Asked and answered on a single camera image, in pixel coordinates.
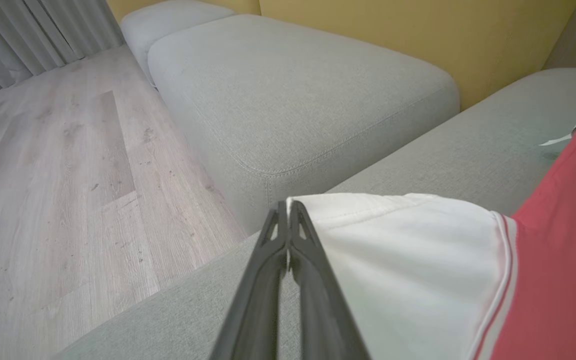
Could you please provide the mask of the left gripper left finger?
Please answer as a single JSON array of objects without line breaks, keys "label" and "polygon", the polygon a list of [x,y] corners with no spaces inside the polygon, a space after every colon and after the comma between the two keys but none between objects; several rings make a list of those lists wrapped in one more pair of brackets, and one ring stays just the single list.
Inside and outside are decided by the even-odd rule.
[{"label": "left gripper left finger", "polygon": [[287,205],[281,201],[266,216],[215,340],[211,360],[276,360],[287,235]]}]

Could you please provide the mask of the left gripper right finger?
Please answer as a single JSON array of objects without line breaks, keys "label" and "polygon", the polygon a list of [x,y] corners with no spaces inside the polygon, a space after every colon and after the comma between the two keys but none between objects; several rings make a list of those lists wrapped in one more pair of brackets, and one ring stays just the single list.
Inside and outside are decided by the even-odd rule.
[{"label": "left gripper right finger", "polygon": [[370,353],[306,205],[296,200],[290,203],[288,250],[300,293],[301,358],[369,360]]}]

